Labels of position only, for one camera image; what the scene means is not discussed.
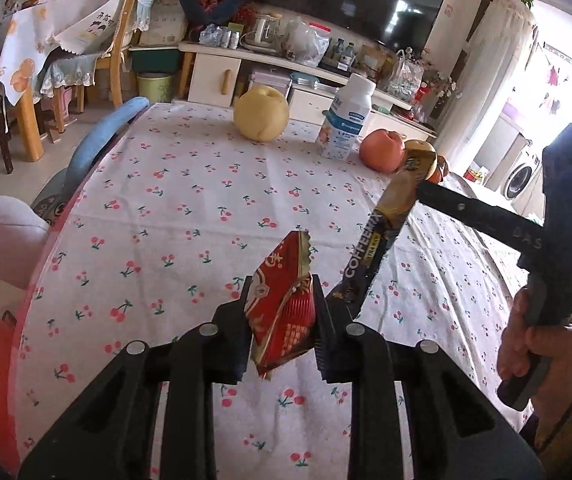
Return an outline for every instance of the curtain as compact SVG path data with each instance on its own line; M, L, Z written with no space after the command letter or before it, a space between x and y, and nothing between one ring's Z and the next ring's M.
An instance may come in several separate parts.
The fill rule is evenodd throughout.
M523 72L535 18L519 0L493 0L469 42L462 96L447 110L434 142L450 170L463 175L506 104L513 76Z

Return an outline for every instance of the trash can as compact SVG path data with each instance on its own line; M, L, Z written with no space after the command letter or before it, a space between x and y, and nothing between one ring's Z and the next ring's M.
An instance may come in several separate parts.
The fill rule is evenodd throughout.
M169 103L173 98L173 76L164 73L147 72L137 74L139 95L151 103Z

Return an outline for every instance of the washing machine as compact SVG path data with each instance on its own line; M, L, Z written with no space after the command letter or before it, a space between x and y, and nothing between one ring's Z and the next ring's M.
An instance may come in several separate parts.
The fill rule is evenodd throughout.
M500 182L499 192L506 200L515 200L528 186L541 165L541 152L533 146L525 146L511 169Z

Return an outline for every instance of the white tablecloth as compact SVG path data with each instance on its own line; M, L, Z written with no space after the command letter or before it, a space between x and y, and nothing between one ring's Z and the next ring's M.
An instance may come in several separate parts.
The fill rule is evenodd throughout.
M320 158L313 124L257 144L231 115L155 105L53 234L13 360L22 456L127 342L164 344L210 320L290 230L310 232L325 291L341 279L387 177L356 154ZM527 413L495 395L510 302L476 232L416 205L359 320L403 344L437 341L518 428ZM269 382L249 364L238 386L213 389L219 478L346 478L351 398L350 385L321 381L312 352Z

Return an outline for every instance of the white bottle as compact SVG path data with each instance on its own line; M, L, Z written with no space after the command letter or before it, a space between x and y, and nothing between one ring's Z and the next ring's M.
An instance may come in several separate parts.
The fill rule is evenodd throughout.
M358 74L352 74L346 86L337 91L317 136L320 155L340 160L348 158L370 114L370 97L374 91L373 81Z

